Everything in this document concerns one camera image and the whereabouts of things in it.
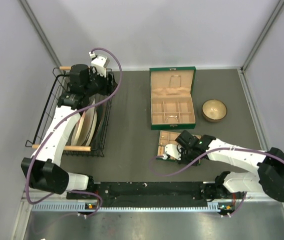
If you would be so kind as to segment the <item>green jewelry tray insert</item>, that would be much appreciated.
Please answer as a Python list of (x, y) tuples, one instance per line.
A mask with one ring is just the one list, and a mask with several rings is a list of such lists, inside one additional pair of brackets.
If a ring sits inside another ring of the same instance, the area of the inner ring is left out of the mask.
[(158, 157), (156, 158), (157, 160), (166, 161), (166, 162), (174, 162), (174, 163), (179, 164), (179, 160), (174, 160), (172, 158), (164, 160), (162, 158), (163, 154), (164, 154), (164, 147), (167, 144), (174, 144), (174, 145), (179, 144), (176, 141), (176, 139), (179, 135), (180, 135), (180, 133), (178, 133), (178, 132), (165, 131), (165, 130), (160, 131), (159, 141), (158, 141), (158, 150), (157, 150)]

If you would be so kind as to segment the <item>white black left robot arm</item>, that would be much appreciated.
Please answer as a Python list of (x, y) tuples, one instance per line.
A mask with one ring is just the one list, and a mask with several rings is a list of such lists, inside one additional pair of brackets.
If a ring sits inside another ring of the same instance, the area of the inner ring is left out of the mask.
[(61, 157), (73, 128), (86, 112), (93, 107), (90, 98), (105, 96), (108, 100), (117, 87), (113, 73), (106, 67), (76, 64), (66, 74), (69, 83), (58, 98), (55, 114), (44, 139), (31, 157), (21, 162), (26, 177), (26, 192), (30, 188), (63, 194), (78, 191), (84, 198), (94, 195), (91, 176), (66, 172), (60, 167)]

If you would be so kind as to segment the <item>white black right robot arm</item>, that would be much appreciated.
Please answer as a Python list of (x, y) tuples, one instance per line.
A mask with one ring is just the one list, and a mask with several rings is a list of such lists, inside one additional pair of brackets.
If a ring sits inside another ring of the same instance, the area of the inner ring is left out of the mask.
[(221, 198), (232, 193), (265, 193), (284, 203), (284, 152), (272, 147), (268, 151), (228, 144), (202, 135), (200, 138), (184, 130), (176, 138), (183, 164), (195, 164), (200, 159), (222, 162), (243, 172), (224, 171), (215, 178), (215, 192)]

